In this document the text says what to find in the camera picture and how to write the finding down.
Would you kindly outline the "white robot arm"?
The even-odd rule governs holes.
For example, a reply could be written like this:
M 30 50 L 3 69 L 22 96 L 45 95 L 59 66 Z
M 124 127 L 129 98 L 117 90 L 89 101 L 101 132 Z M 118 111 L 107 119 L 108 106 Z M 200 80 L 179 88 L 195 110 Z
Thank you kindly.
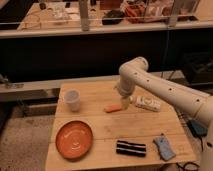
M 208 129 L 199 171 L 213 169 L 213 96 L 147 72 L 148 62 L 136 57 L 119 67 L 117 91 L 122 97 L 133 94 L 135 86 L 144 88 L 158 98 L 189 114 Z

